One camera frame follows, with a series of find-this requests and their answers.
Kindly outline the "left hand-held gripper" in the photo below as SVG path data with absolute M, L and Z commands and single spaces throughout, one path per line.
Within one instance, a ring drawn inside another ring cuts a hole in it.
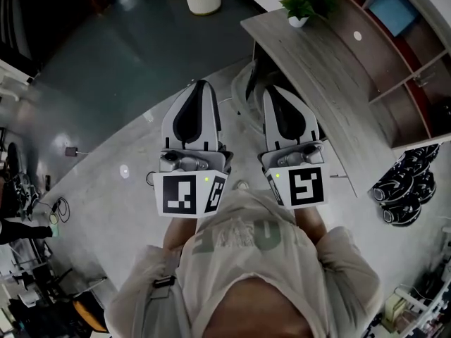
M 179 93 L 161 126 L 163 145 L 172 149 L 161 152 L 159 172 L 152 178 L 160 216 L 206 218 L 217 212 L 233 158 L 229 151 L 218 151 L 220 130 L 210 83 L 199 80 Z

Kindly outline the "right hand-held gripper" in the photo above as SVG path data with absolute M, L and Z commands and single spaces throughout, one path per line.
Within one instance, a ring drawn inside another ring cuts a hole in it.
M 319 126 L 313 111 L 292 92 L 268 85 L 264 118 L 269 151 L 258 160 L 278 205 L 295 210 L 326 203 L 329 167 L 323 144 L 316 142 Z

